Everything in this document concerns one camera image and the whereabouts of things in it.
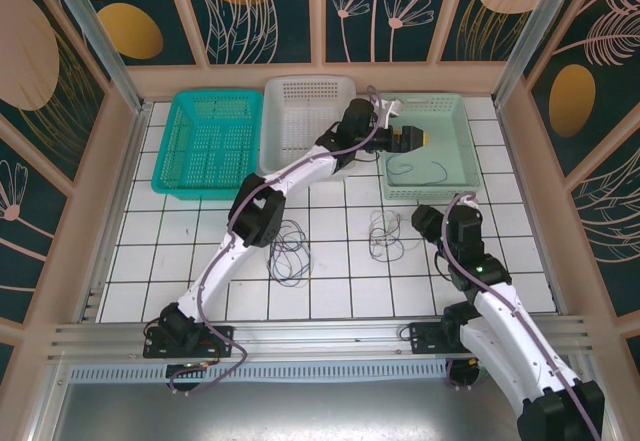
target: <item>mint green basket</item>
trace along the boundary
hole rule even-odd
[[[416,126],[428,136],[422,148],[405,154],[382,153],[383,192],[387,199],[447,202],[462,191],[483,189],[482,173],[462,96],[384,93],[404,102],[393,127]]]
[[[178,199],[234,199],[256,169],[262,93],[198,89],[173,98],[153,190]]]

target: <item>white tile floor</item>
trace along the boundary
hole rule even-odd
[[[487,252],[503,261],[532,312],[555,311],[531,226],[489,98],[466,98],[487,191],[479,193]],[[180,201],[156,194],[150,180],[168,116],[156,104],[143,144],[101,311],[100,322],[156,317],[195,280],[215,253],[230,201]],[[311,242],[311,280],[285,288],[269,279],[263,250],[246,262],[225,296],[207,307],[217,321],[343,319],[442,314],[462,293],[437,274],[435,248],[411,227],[416,202],[382,197],[377,163],[358,163],[344,182],[326,182],[287,200],[285,219]],[[368,229],[374,212],[403,216],[402,259],[371,259]],[[399,254],[389,250],[390,259]]]

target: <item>turquoise plastic basket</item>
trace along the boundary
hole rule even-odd
[[[151,185],[178,199],[233,199],[256,170],[262,93],[198,89],[173,98]]]

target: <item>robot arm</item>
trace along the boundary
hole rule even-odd
[[[524,441],[599,439],[594,431],[602,432],[602,391],[594,381],[582,383],[564,363],[525,310],[509,273],[484,252],[480,211],[453,206],[447,223],[442,221],[443,215],[429,206],[419,206],[411,219],[443,257],[448,242],[456,261],[449,264],[449,273],[467,301],[444,310],[441,326],[448,343],[466,348],[487,369],[518,415]]]
[[[396,133],[389,126],[389,118],[402,110],[399,100],[377,102],[380,118],[371,102],[354,99],[342,121],[320,136],[301,159],[265,177],[247,176],[231,207],[220,248],[191,288],[162,310],[158,329],[146,331],[147,346],[163,346],[160,355],[169,351],[174,357],[193,355],[209,331],[202,323],[206,322],[204,307],[224,292],[246,258],[271,244],[280,230],[288,196],[331,177],[351,163],[359,149],[404,153],[423,146],[425,136],[420,129],[403,126]]]

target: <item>white basket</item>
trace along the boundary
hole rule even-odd
[[[346,76],[269,80],[264,90],[260,134],[262,173],[273,173],[300,159],[321,134],[342,120],[355,97],[355,83]]]

